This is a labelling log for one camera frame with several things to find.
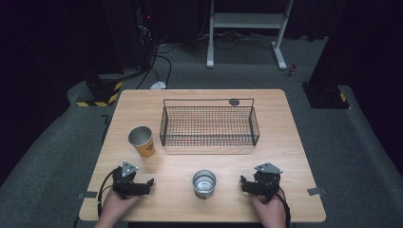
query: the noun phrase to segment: white metal stand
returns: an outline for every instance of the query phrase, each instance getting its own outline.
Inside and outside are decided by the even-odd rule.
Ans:
[[[294,0],[288,0],[287,8],[284,13],[222,13],[214,12],[214,0],[211,0],[210,12],[210,30],[207,50],[207,68],[214,67],[214,28],[250,28],[250,29],[278,29],[278,38],[272,42],[278,67],[281,70],[287,69],[284,58],[282,57],[279,46],[282,36],[290,17],[291,7]]]

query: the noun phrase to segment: hazard tape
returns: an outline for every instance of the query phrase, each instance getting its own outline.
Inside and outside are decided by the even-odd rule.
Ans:
[[[119,89],[122,87],[122,82],[115,85],[113,95],[107,101],[79,101],[76,102],[78,106],[110,106],[113,105],[118,98]]]

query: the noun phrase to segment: silver cup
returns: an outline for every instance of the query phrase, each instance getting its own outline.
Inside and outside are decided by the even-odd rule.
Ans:
[[[216,188],[216,176],[209,170],[200,170],[193,176],[193,187],[199,199],[209,199]]]

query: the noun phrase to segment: dark background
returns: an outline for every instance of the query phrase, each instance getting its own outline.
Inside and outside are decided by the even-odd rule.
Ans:
[[[120,44],[111,39],[116,28],[106,23],[103,2],[86,1],[90,8],[82,16],[87,24],[71,20],[71,11],[79,8],[75,8],[75,3],[1,3],[1,183],[38,136],[67,109],[67,91],[72,86],[96,78],[97,74],[123,72],[122,62],[118,61],[122,53],[116,48]],[[150,3],[159,38],[194,46],[202,28],[207,33],[208,24],[203,26],[203,20],[209,1]],[[283,7],[285,1],[216,1],[216,11],[278,12]],[[330,36],[310,83],[350,86],[374,133],[401,173],[402,11],[402,3],[397,0],[297,0],[285,31],[285,37],[291,39]],[[81,43],[79,28],[84,28],[81,32],[85,35],[80,34],[92,42]]]

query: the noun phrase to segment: wooden table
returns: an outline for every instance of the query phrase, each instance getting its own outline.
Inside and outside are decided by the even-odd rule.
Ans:
[[[259,125],[256,146],[162,146],[159,138],[163,99],[253,98]],[[141,158],[127,141],[129,131],[147,125],[156,153]],[[125,217],[129,221],[259,221],[249,197],[240,188],[240,175],[253,180],[255,166],[270,162],[284,171],[280,186],[291,208],[292,222],[321,222],[326,214],[306,159],[290,107],[278,89],[125,90],[108,129],[88,191],[98,192],[106,175],[123,161],[139,167],[135,182],[154,178],[150,195]],[[201,169],[214,172],[217,186],[210,199],[195,196],[192,178]],[[80,218],[97,220],[97,201],[85,198]]]

